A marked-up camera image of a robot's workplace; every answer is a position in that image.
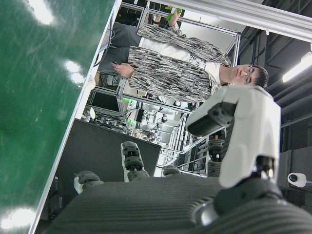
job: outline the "white t-shirt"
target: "white t-shirt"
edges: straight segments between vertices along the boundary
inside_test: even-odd
[[[181,61],[190,62],[191,53],[187,49],[171,43],[159,42],[142,37],[139,43],[139,47],[153,50],[163,56],[168,56]],[[219,77],[220,65],[221,63],[217,62],[205,63],[205,71],[210,75],[211,78],[214,79],[217,84],[221,84]]]

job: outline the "white camera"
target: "white camera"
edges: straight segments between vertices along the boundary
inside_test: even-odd
[[[287,177],[287,180],[290,184],[300,188],[303,188],[307,184],[306,175],[302,173],[290,173]]]

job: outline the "green board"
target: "green board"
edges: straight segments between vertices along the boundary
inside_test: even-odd
[[[0,233],[34,230],[114,0],[0,4]]]

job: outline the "gray knit cardigan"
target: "gray knit cardigan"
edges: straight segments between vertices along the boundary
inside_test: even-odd
[[[152,40],[176,44],[205,61],[231,66],[228,56],[206,41],[186,38],[181,33],[179,35],[148,24],[139,28],[137,34]],[[131,47],[129,64],[135,70],[129,79],[131,88],[175,100],[205,101],[220,87],[203,69],[148,49]]]

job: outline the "glasses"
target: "glasses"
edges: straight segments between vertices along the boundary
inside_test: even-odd
[[[252,82],[252,78],[250,77],[250,74],[254,71],[254,67],[252,64],[250,64],[249,66],[247,66],[247,68],[245,69],[245,72],[247,73],[246,76],[246,81],[245,81],[245,85],[248,85]]]

